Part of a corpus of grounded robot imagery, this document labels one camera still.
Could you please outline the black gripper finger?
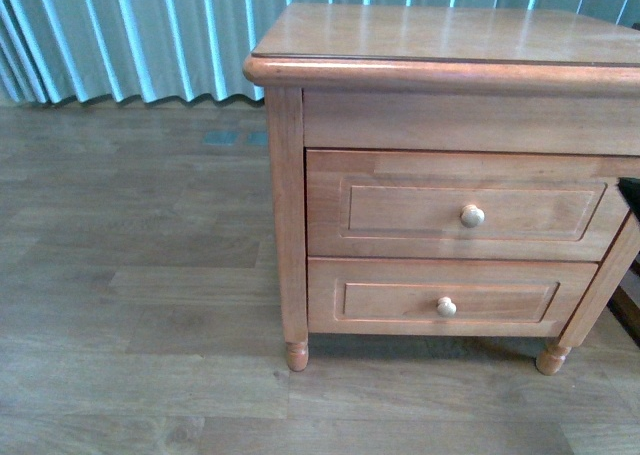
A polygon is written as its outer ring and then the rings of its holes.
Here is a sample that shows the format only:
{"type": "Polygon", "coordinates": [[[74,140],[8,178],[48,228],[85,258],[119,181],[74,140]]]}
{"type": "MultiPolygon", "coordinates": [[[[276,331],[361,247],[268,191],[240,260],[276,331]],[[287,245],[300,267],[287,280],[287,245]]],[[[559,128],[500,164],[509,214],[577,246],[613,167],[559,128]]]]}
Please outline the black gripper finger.
{"type": "Polygon", "coordinates": [[[640,179],[620,177],[617,187],[635,219],[640,222],[640,179]]]}

